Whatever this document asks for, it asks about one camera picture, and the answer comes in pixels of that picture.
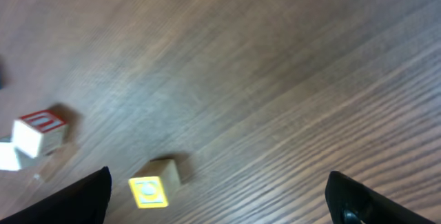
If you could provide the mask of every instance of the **wood grain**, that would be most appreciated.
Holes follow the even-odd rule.
[[[108,165],[106,223],[330,223],[331,170],[441,221],[441,0],[0,0],[0,64],[1,135],[76,116],[0,218]],[[138,210],[160,157],[185,184]]]

